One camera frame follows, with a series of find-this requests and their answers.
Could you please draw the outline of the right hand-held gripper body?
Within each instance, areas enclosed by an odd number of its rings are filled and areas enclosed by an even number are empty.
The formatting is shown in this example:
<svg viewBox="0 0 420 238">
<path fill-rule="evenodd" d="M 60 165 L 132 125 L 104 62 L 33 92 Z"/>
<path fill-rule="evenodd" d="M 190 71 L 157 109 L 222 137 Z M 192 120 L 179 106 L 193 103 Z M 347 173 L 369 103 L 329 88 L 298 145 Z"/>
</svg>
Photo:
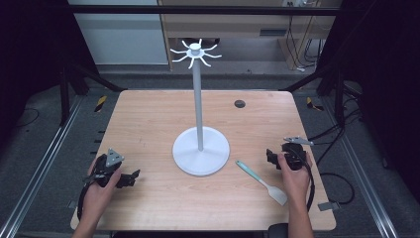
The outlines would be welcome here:
<svg viewBox="0 0 420 238">
<path fill-rule="evenodd" d="M 314 143 L 300 136 L 296 137 L 285 137 L 285 143 L 281 145 L 284 157 L 287 164 L 293 171 L 298 171 L 308 165 L 306 152 L 303 150 L 303 146 L 313 146 Z"/>
</svg>

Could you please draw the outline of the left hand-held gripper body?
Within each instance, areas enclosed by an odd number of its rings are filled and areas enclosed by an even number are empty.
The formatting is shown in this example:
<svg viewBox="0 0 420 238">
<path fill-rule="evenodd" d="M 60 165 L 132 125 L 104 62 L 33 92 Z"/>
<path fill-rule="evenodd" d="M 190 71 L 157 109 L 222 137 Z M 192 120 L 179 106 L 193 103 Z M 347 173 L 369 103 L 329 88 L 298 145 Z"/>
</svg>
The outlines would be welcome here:
<svg viewBox="0 0 420 238">
<path fill-rule="evenodd" d="M 120 168 L 123 161 L 124 157 L 122 155 L 113 149 L 109 149 L 107 154 L 102 154 L 96 159 L 86 182 L 97 182 L 102 187 L 106 186 L 112 174 Z"/>
</svg>

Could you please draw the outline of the person's right hand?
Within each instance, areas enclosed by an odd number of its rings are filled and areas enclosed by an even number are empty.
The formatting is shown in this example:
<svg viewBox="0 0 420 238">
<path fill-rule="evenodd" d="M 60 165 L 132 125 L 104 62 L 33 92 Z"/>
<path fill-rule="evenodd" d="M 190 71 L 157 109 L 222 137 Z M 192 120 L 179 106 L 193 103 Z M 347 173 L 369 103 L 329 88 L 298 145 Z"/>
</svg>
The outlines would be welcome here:
<svg viewBox="0 0 420 238">
<path fill-rule="evenodd" d="M 298 171 L 292 170 L 283 154 L 278 154 L 277 160 L 281 167 L 289 207 L 300 207 L 306 210 L 306 196 L 310 182 L 308 170 L 306 168 L 301 168 Z"/>
</svg>

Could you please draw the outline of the person's left hand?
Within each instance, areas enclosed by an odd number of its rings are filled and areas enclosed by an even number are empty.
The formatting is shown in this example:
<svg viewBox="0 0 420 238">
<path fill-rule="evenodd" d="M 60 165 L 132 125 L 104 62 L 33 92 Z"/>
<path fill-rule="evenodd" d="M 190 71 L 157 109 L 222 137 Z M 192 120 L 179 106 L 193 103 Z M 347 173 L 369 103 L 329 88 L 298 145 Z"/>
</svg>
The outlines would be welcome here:
<svg viewBox="0 0 420 238">
<path fill-rule="evenodd" d="M 117 169 L 108 183 L 102 187 L 96 182 L 87 190 L 82 208 L 82 220 L 99 220 L 113 196 L 116 184 L 121 177 L 122 171 Z"/>
</svg>

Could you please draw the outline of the yellow black tape strip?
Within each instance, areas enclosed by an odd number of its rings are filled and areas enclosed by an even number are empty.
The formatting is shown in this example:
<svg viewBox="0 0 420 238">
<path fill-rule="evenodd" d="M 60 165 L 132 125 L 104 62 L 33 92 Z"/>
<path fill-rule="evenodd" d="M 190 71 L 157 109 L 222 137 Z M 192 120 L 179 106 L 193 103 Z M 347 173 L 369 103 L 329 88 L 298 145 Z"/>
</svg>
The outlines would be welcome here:
<svg viewBox="0 0 420 238">
<path fill-rule="evenodd" d="M 315 109 L 317 111 L 324 111 L 323 106 L 317 106 L 317 105 L 313 104 L 313 101 L 312 101 L 311 97 L 306 98 L 306 105 L 307 105 L 308 108 Z"/>
<path fill-rule="evenodd" d="M 94 109 L 94 112 L 100 112 L 101 111 L 106 99 L 107 99 L 106 95 L 100 96 L 100 98 L 98 99 L 98 102 L 96 104 L 96 107 Z"/>
</svg>

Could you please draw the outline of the white hook stand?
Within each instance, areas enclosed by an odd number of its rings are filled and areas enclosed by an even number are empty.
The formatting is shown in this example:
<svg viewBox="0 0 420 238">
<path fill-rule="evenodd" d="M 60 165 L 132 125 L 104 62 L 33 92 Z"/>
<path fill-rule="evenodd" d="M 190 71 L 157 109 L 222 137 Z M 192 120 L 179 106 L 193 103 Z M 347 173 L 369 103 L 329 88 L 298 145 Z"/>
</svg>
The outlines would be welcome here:
<svg viewBox="0 0 420 238">
<path fill-rule="evenodd" d="M 210 51 L 216 45 L 203 48 L 202 39 L 189 45 L 186 42 L 182 44 L 186 47 L 185 51 L 170 51 L 182 55 L 182 58 L 175 59 L 174 62 L 190 59 L 188 68 L 192 70 L 196 125 L 177 136 L 172 145 L 172 156 L 176 165 L 185 173 L 207 177 L 219 172 L 230 157 L 230 144 L 225 135 L 203 124 L 201 65 L 210 66 L 205 57 L 217 59 L 221 55 L 211 55 Z"/>
</svg>

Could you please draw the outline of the white cabinet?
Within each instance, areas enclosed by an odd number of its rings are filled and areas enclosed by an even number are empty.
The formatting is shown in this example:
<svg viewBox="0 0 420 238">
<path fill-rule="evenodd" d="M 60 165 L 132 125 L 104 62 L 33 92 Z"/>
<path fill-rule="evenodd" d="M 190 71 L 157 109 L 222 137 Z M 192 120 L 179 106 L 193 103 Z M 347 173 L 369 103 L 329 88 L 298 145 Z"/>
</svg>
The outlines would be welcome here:
<svg viewBox="0 0 420 238">
<path fill-rule="evenodd" d="M 159 14 L 75 13 L 96 64 L 167 64 Z"/>
</svg>

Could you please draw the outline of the light wooden desk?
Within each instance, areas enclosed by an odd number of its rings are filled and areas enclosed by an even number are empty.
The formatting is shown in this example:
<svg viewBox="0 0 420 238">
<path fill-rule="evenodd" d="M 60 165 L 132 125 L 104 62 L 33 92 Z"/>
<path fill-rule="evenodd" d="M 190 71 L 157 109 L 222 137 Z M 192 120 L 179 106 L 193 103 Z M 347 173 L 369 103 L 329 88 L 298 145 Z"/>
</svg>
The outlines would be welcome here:
<svg viewBox="0 0 420 238">
<path fill-rule="evenodd" d="M 157 0 L 160 6 L 339 8 L 343 0 Z M 169 39 L 274 38 L 291 69 L 305 67 L 309 41 L 328 38 L 333 16 L 162 14 Z"/>
</svg>

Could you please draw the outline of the teal handled white spatula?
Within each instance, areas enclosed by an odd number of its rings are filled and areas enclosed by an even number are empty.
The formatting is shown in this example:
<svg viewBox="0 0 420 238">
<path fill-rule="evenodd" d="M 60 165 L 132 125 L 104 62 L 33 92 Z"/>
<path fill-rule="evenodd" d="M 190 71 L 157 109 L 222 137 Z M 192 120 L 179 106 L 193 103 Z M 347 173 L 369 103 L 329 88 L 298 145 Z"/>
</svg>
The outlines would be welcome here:
<svg viewBox="0 0 420 238">
<path fill-rule="evenodd" d="M 247 173 L 249 176 L 257 180 L 259 183 L 261 183 L 268 192 L 268 195 L 274 199 L 278 204 L 284 205 L 287 201 L 287 195 L 284 191 L 282 191 L 280 188 L 267 184 L 260 176 L 258 176 L 253 170 L 251 170 L 245 163 L 241 161 L 236 161 L 236 165 L 241 168 L 245 173 Z"/>
</svg>

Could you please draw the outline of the grey metal table bracket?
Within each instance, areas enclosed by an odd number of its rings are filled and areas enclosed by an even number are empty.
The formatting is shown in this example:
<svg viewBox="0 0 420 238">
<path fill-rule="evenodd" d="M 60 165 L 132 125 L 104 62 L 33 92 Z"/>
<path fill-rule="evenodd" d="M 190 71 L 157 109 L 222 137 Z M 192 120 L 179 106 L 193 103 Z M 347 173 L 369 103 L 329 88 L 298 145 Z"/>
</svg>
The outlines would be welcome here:
<svg viewBox="0 0 420 238">
<path fill-rule="evenodd" d="M 326 210 L 337 210 L 341 208 L 341 205 L 339 202 L 323 202 L 318 204 L 318 208 L 320 211 L 326 211 Z"/>
</svg>

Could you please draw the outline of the metal floor rail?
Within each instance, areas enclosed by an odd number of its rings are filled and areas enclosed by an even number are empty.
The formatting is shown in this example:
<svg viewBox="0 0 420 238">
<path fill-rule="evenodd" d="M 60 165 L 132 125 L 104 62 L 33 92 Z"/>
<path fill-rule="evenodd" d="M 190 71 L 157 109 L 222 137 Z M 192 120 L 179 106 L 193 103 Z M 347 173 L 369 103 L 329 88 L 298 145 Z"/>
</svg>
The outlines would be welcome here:
<svg viewBox="0 0 420 238">
<path fill-rule="evenodd" d="M 74 101 L 70 107 L 69 115 L 60 125 L 50 142 L 48 149 L 44 153 L 37 169 L 32 174 L 25 190 L 20 199 L 15 205 L 12 213 L 0 228 L 0 238 L 14 238 L 19 227 L 21 226 L 29 208 L 31 207 L 38 191 L 40 190 L 46 175 L 48 174 L 51 165 L 53 164 L 56 154 L 58 153 L 64 139 L 66 138 L 69 129 L 71 128 L 75 117 L 77 116 L 80 105 L 83 101 L 83 96 L 75 96 Z"/>
<path fill-rule="evenodd" d="M 344 151 L 345 158 L 356 180 L 362 197 L 364 198 L 373 222 L 375 223 L 375 226 L 382 238 L 399 238 L 398 232 L 396 231 L 383 202 L 373 187 L 367 172 L 363 168 L 347 132 L 348 129 L 344 128 L 342 135 L 339 137 L 340 145 Z"/>
</svg>

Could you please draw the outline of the black frame strut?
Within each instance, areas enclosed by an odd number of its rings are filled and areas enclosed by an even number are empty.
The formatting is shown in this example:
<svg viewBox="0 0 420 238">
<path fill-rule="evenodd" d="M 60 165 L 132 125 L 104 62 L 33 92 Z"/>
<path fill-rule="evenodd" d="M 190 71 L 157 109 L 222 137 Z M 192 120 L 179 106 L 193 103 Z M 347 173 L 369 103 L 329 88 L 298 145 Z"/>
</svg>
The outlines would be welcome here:
<svg viewBox="0 0 420 238">
<path fill-rule="evenodd" d="M 337 64 L 328 63 L 327 65 L 316 69 L 313 73 L 307 75 L 303 79 L 286 86 L 283 88 L 283 91 L 293 92 L 318 78 L 321 79 L 321 82 L 316 89 L 319 96 L 328 95 L 332 90 L 335 90 L 334 118 L 340 127 L 344 127 L 344 79 L 340 67 Z"/>
<path fill-rule="evenodd" d="M 69 91 L 71 86 L 77 95 L 86 95 L 89 91 L 89 86 L 85 79 L 91 79 L 96 83 L 108 88 L 114 92 L 122 92 L 124 87 L 118 86 L 105 78 L 101 77 L 80 64 L 68 64 L 59 72 L 59 91 L 60 91 L 60 105 L 61 105 L 61 120 L 60 125 L 64 125 L 70 117 Z"/>
</svg>

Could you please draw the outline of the black horizontal frame beam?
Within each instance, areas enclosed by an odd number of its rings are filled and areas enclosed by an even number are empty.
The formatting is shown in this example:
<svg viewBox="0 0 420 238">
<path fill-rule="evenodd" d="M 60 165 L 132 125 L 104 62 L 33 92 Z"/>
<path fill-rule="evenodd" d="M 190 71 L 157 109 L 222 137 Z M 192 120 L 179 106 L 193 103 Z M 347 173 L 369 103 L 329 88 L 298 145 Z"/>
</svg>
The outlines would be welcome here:
<svg viewBox="0 0 420 238">
<path fill-rule="evenodd" d="M 68 5 L 67 11 L 86 14 L 190 14 L 190 15 L 281 15 L 337 16 L 339 8 L 240 7 L 240 6 L 143 6 L 143 5 Z"/>
</svg>

